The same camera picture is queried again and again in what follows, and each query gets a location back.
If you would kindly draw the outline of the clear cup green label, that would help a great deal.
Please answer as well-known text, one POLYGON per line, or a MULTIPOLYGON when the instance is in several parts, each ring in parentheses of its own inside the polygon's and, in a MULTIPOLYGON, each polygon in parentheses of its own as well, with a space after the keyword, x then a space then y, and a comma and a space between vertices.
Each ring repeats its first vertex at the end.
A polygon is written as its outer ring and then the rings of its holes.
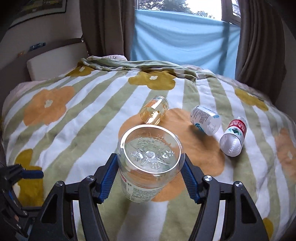
POLYGON ((133 202, 151 201, 180 172, 185 153, 178 137, 156 125, 138 125, 118 142, 121 188, 133 202))

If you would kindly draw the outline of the clear cup red label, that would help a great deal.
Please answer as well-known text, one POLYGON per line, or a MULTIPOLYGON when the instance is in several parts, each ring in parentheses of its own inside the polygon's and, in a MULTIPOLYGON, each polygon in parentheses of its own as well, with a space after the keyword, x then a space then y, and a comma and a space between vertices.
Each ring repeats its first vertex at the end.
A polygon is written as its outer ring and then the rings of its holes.
POLYGON ((237 157, 242 151, 246 133, 247 123, 243 117, 230 121, 219 141, 221 151, 226 156, 237 157))

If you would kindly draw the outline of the clear cup white blue label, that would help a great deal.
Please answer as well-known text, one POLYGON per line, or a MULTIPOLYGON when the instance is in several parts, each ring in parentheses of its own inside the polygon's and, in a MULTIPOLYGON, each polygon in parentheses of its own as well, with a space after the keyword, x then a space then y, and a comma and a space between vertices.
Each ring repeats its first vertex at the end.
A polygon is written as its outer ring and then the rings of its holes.
POLYGON ((190 112, 190 122, 206 135, 213 136, 219 130, 222 120, 219 114, 198 105, 190 112))

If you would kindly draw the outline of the clear cup orange label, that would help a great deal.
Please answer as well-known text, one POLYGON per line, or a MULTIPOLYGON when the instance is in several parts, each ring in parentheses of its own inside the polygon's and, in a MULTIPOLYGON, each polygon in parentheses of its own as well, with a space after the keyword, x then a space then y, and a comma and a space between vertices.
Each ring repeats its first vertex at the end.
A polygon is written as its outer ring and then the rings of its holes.
POLYGON ((139 112, 140 119, 148 125, 158 125, 169 109, 169 103, 164 96, 152 98, 139 112))

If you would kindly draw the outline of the floral striped green blanket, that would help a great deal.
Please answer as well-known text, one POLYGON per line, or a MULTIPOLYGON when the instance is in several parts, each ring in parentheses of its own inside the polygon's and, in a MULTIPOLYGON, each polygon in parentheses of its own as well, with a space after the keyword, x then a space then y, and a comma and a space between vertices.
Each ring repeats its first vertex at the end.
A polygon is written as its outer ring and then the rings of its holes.
POLYGON ((12 84, 1 97, 6 163, 44 172, 14 185, 24 206, 42 205, 59 180, 93 174, 128 129, 158 116, 205 174, 244 184, 270 240, 295 218, 295 122, 236 80, 190 65, 91 56, 66 74, 12 84))

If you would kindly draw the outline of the dark headboard shelf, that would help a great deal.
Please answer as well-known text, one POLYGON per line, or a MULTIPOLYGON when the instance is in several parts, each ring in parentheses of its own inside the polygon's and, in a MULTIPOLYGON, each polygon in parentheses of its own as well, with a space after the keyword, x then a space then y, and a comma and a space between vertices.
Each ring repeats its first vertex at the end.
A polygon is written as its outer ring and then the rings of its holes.
POLYGON ((47 80, 74 68, 88 56, 80 38, 55 41, 24 54, 1 69, 1 105, 20 83, 47 80))

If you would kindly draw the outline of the white headboard cushion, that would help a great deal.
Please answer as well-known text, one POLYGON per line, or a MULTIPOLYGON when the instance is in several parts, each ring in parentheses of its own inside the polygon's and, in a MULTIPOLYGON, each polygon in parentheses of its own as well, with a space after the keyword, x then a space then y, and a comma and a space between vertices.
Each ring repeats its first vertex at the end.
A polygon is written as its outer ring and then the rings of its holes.
POLYGON ((47 80, 68 73, 87 57, 86 44, 81 42, 42 53, 27 61, 27 69, 32 81, 47 80))

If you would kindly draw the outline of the blue item on shelf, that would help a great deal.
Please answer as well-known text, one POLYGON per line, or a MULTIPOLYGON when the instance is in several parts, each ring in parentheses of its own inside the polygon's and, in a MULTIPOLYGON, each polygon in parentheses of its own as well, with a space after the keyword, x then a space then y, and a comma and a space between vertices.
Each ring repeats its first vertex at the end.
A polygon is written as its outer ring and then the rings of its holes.
POLYGON ((34 51, 36 49, 42 48, 44 46, 46 46, 46 43, 45 42, 34 44, 34 45, 32 45, 32 46, 29 47, 29 50, 28 51, 31 52, 31 51, 34 51))

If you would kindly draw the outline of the right brown curtain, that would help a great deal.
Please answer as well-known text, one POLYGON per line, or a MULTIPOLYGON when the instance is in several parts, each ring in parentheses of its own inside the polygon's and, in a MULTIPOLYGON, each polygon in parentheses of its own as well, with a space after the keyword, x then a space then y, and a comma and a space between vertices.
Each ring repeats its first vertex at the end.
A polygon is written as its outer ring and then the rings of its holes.
POLYGON ((287 72, 281 17, 267 1, 238 3, 241 25, 235 79, 275 103, 287 72))

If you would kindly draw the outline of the brown curtain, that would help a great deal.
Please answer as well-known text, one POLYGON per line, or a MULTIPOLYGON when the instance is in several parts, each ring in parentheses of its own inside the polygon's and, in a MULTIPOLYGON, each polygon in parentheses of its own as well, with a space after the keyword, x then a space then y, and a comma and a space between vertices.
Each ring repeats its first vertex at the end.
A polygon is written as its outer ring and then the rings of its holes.
POLYGON ((238 3, 241 25, 235 79, 275 103, 287 72, 281 17, 267 1, 238 3))
POLYGON ((123 55, 130 60, 134 1, 79 1, 83 39, 90 55, 123 55))

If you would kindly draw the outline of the framed building picture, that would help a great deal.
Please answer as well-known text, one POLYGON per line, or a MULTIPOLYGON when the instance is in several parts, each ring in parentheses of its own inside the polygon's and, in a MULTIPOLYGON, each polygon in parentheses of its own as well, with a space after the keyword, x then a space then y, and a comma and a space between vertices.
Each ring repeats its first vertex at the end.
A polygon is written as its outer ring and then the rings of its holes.
POLYGON ((9 29, 42 16, 66 13, 66 8, 67 0, 29 1, 17 14, 9 29))

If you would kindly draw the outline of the left brown curtain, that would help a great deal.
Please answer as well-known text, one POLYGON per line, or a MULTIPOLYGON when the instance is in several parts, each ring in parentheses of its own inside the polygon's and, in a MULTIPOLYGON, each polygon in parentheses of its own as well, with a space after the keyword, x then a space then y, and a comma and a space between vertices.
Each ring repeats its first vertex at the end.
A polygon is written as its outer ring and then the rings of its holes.
POLYGON ((79 1, 83 39, 90 55, 123 55, 130 60, 134 1, 79 1))

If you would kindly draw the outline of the light blue hanging cloth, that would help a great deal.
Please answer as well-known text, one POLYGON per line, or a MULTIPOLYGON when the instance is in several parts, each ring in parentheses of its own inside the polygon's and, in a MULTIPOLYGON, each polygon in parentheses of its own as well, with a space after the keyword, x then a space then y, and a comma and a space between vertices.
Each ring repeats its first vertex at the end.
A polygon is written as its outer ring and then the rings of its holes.
POLYGON ((136 10, 131 60, 191 64, 235 77, 240 27, 172 11, 136 10))

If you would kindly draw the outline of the window with frame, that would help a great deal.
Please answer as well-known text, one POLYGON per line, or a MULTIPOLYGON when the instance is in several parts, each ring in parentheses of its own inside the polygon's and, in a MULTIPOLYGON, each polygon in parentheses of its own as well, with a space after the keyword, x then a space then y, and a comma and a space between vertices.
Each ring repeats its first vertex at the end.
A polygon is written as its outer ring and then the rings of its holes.
POLYGON ((241 14, 238 1, 233 0, 179 0, 143 1, 135 0, 135 8, 149 11, 174 11, 240 26, 241 14))

